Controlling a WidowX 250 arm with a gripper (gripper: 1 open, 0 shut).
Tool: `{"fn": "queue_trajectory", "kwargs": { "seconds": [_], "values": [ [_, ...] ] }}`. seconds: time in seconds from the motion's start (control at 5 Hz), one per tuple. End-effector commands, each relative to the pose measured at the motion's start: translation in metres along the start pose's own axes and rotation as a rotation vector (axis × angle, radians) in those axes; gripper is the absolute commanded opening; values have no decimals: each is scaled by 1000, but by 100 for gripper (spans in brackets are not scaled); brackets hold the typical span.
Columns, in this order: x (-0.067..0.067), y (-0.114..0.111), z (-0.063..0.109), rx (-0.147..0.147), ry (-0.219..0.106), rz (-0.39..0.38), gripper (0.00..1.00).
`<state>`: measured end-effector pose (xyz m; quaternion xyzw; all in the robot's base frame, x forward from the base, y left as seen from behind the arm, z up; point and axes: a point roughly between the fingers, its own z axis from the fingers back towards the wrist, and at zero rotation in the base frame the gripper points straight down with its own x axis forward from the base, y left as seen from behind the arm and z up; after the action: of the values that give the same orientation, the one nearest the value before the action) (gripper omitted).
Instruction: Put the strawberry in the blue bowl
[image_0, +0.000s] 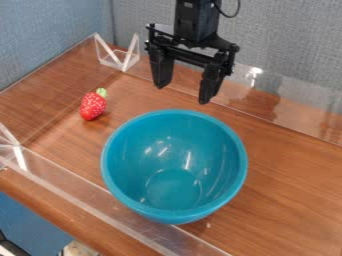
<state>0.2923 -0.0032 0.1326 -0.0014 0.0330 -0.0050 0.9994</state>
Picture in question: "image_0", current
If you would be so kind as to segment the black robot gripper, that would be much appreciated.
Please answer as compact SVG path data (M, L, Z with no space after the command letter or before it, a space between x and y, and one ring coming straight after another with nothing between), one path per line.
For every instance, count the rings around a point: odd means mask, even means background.
M239 46L217 35L219 19L235 18L221 10L221 0L176 0L173 24L149 22L145 50L154 86L161 89L172 80L173 63L203 67L199 103L216 96L223 79L232 73Z

